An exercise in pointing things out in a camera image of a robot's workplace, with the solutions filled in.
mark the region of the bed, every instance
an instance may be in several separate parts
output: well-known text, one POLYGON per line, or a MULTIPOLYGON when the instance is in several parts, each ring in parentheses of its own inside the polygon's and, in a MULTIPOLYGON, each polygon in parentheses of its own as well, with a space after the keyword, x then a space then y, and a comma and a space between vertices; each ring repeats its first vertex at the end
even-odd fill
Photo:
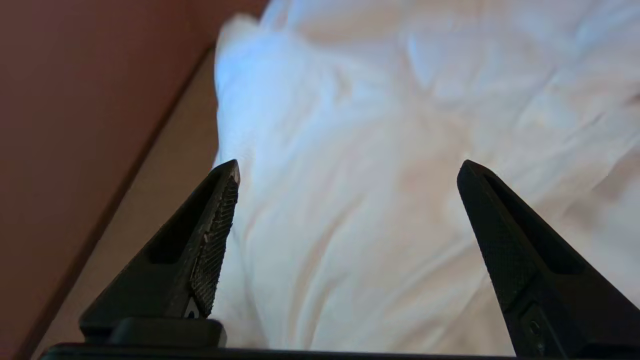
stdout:
POLYGON ((513 354, 465 159, 639 305, 639 38, 636 1, 282 0, 229 21, 227 345, 513 354))

